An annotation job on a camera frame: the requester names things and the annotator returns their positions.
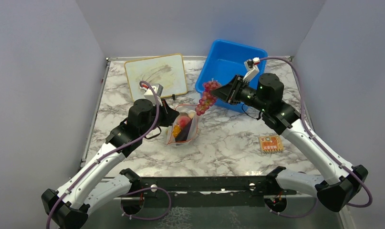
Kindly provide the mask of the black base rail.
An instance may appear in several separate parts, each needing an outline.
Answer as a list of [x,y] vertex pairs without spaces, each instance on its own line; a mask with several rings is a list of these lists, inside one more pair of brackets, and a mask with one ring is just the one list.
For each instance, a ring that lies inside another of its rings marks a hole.
[[143,177],[131,189],[156,188],[141,194],[121,195],[125,208],[263,207],[265,198],[295,195],[274,186],[266,176],[239,177]]

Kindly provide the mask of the blue plastic bin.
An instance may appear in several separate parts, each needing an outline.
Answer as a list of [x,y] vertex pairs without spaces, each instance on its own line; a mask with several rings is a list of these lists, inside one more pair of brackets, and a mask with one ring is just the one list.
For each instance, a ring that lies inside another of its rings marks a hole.
[[[258,83],[260,81],[260,75],[265,70],[265,58],[267,56],[267,52],[260,48],[226,40],[216,40],[212,43],[207,59],[196,81],[195,89],[202,96],[204,91],[203,83],[205,82],[216,80],[221,84],[221,86],[224,86],[232,81],[235,75],[241,75],[244,77],[247,72],[244,62],[246,60],[259,57],[260,63],[258,64],[258,68],[260,72],[248,83],[251,88],[256,90],[256,94],[258,95]],[[245,108],[242,107],[244,103],[231,104],[217,99],[214,105],[236,112],[245,111]]]

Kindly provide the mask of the clear zip top bag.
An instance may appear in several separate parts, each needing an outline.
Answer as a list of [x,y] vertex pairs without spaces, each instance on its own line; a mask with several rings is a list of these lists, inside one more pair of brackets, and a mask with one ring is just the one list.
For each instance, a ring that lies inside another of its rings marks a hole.
[[179,114],[166,131],[166,145],[173,147],[187,145],[198,136],[201,116],[197,115],[196,107],[197,104],[180,104],[175,107]]

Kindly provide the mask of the red grape bunch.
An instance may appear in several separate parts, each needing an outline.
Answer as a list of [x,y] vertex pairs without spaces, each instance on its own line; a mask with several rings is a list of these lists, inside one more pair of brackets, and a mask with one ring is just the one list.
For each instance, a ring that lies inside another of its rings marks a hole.
[[210,107],[215,104],[217,98],[211,94],[211,91],[220,88],[221,84],[216,80],[211,80],[203,83],[203,87],[204,91],[202,93],[202,97],[195,108],[197,116],[203,115]]

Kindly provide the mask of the orange snack packet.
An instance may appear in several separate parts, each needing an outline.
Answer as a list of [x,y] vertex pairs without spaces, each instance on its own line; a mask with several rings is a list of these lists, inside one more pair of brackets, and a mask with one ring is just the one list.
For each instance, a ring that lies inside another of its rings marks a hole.
[[259,137],[260,151],[266,154],[280,153],[284,146],[279,135],[267,135]]

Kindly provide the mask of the garlic bulb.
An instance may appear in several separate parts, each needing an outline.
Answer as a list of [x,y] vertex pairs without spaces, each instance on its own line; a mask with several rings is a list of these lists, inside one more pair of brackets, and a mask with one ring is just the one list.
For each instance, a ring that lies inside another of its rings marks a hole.
[[189,112],[189,113],[188,113],[188,117],[189,117],[190,119],[193,119],[195,116],[196,116],[196,112]]

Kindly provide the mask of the small whiteboard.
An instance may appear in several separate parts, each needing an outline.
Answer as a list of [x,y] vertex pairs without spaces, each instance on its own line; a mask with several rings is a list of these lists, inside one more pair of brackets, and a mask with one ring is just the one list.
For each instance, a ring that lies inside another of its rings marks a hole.
[[132,99],[143,98],[140,81],[163,86],[162,98],[188,92],[183,56],[179,53],[132,60],[124,63]]

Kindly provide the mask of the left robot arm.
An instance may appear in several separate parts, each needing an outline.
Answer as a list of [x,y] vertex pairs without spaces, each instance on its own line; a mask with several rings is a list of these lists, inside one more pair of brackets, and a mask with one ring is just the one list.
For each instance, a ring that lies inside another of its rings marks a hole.
[[44,191],[41,198],[48,215],[46,227],[54,221],[62,229],[79,229],[95,210],[115,197],[136,195],[140,177],[131,169],[125,169],[107,183],[101,180],[136,150],[153,129],[171,126],[178,116],[179,112],[165,100],[136,100],[128,117],[111,130],[97,154],[74,177],[57,190]]

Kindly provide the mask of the purple eggplant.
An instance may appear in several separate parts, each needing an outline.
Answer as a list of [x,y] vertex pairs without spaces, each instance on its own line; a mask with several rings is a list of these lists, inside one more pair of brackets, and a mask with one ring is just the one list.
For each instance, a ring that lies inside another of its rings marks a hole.
[[192,121],[190,121],[188,124],[184,126],[184,128],[179,132],[177,137],[175,137],[176,142],[184,142],[187,141],[189,131],[191,129]]

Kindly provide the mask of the orange food piece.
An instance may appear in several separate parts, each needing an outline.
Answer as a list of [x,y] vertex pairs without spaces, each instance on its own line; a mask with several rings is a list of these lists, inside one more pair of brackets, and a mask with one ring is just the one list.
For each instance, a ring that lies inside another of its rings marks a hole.
[[179,125],[175,125],[172,131],[172,136],[176,138],[181,131],[182,131],[181,127]]

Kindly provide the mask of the pink peach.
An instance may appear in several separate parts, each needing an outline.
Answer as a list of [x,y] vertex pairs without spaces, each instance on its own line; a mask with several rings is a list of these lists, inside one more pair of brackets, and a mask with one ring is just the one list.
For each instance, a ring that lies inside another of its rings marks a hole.
[[183,129],[190,121],[191,119],[187,115],[180,115],[177,118],[176,124],[179,125],[181,129]]

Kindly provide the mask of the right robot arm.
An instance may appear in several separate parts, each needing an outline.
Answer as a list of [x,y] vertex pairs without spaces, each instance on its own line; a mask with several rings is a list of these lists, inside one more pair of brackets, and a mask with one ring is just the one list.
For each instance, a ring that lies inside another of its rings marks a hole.
[[265,188],[271,194],[294,190],[316,197],[333,212],[339,212],[360,191],[367,169],[353,166],[337,155],[302,122],[300,113],[282,100],[284,84],[273,73],[260,76],[257,88],[251,88],[241,75],[211,95],[229,103],[243,103],[258,110],[262,120],[278,135],[296,146],[318,169],[319,175],[294,172],[277,167],[267,175]]

